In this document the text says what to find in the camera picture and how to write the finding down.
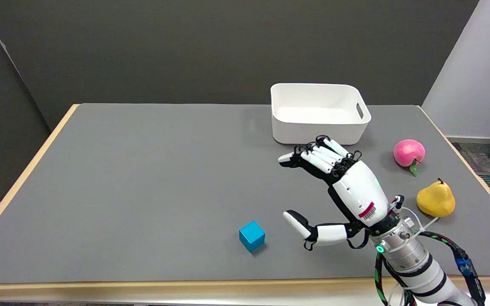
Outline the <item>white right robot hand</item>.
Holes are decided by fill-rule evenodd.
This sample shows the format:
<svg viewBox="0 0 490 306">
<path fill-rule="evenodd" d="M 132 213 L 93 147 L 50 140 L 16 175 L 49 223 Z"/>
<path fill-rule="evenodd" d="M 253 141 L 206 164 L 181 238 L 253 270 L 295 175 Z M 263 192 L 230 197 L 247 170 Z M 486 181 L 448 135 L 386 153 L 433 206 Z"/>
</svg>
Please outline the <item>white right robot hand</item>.
<svg viewBox="0 0 490 306">
<path fill-rule="evenodd" d="M 350 241 L 361 230 L 365 239 L 381 236 L 397 228 L 401 221 L 395 209 L 402 207 L 403 196 L 388 200 L 373 171 L 360 159 L 361 151 L 348 152 L 326 135 L 278 158 L 285 168 L 302 168 L 311 176 L 324 181 L 336 207 L 348 219 L 347 223 L 310 225 L 294 210 L 284 211 L 284 219 L 303 238 L 306 250 Z"/>
</svg>

